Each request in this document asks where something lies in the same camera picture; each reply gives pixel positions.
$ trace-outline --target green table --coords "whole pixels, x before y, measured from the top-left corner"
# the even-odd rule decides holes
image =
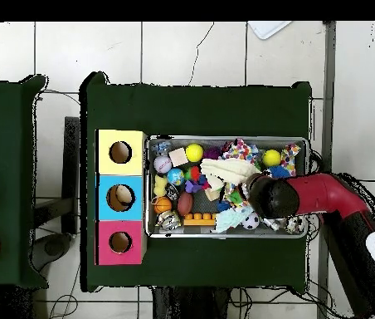
[[[33,229],[33,101],[44,76],[0,81],[0,284],[46,287],[30,265]]]
[[[291,285],[305,289],[306,238],[150,238],[138,266],[94,265],[95,130],[142,130],[147,135],[262,135],[308,138],[309,83],[293,87],[162,87],[106,84],[93,72],[80,88],[81,286]]]

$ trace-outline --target orange basketball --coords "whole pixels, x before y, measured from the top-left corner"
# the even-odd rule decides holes
[[[171,201],[167,197],[158,197],[157,203],[153,207],[156,214],[161,214],[166,210],[171,210]]]

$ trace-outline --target pink cube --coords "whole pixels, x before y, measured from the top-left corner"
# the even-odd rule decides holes
[[[121,247],[126,244],[121,238],[127,238],[127,248]],[[100,220],[99,265],[141,264],[146,252],[146,240],[147,236],[140,220]]]

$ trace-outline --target yellow tennis ball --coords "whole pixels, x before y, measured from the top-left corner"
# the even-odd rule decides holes
[[[187,160],[193,163],[197,163],[199,160],[201,160],[203,153],[204,150],[202,149],[202,147],[200,145],[197,145],[196,143],[192,143],[186,148]]]
[[[263,155],[263,163],[268,168],[280,164],[280,153],[277,150],[267,150]]]

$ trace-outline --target shape sorter box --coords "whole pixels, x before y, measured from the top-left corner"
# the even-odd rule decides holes
[[[141,131],[96,131],[96,178],[99,178],[96,264],[141,264],[146,252],[148,236],[144,231],[144,142],[145,134]],[[124,159],[121,159],[121,150],[127,152]],[[120,198],[122,186],[126,194],[131,194],[128,203],[126,199]],[[129,239],[128,247],[123,252],[116,252],[111,247],[111,238],[115,233],[123,233]]]

